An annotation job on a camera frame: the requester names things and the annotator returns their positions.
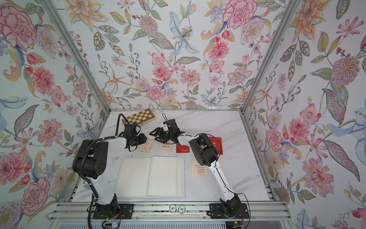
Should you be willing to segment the beige card gold characters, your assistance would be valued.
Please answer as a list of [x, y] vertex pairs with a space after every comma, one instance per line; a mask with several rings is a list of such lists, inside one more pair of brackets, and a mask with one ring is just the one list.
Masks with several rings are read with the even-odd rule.
[[153, 144], [154, 144], [154, 137], [149, 136], [147, 138], [146, 143], [140, 145], [138, 147], [138, 150], [139, 150], [140, 153], [149, 154], [151, 152], [151, 150], [152, 150]]

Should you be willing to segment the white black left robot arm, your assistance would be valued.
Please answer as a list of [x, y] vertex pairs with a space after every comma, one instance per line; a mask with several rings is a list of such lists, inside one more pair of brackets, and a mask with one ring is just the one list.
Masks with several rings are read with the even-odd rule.
[[147, 137], [140, 133], [137, 124], [126, 124], [122, 133], [114, 136], [84, 140], [75, 157], [72, 170], [85, 181], [92, 191], [91, 205], [97, 213], [107, 218], [114, 218], [121, 212], [116, 194], [109, 187], [104, 172], [107, 168], [109, 148], [132, 151], [146, 143]]

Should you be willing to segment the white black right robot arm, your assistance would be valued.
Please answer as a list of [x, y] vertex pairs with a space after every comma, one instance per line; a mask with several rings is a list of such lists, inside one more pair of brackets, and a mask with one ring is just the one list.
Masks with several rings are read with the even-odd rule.
[[163, 144], [189, 146], [198, 164], [210, 172], [219, 191], [224, 214], [232, 218], [239, 212], [241, 200], [224, 176], [219, 163], [220, 154], [210, 139], [211, 135], [206, 133], [197, 135], [186, 134], [179, 129], [174, 119], [166, 120], [160, 127], [150, 132], [149, 135], [154, 136], [155, 141]]

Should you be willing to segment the beige card red characters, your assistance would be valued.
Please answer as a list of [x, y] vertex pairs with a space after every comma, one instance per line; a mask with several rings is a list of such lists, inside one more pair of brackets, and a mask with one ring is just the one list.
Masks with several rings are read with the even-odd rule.
[[170, 144], [161, 144], [159, 146], [160, 153], [172, 153], [173, 152], [173, 145]]

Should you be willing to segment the white photo album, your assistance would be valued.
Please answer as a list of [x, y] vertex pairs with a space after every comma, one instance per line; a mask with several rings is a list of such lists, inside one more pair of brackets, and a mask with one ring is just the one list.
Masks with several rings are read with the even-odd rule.
[[175, 198], [185, 194], [185, 160], [171, 156], [122, 161], [115, 194], [121, 198]]

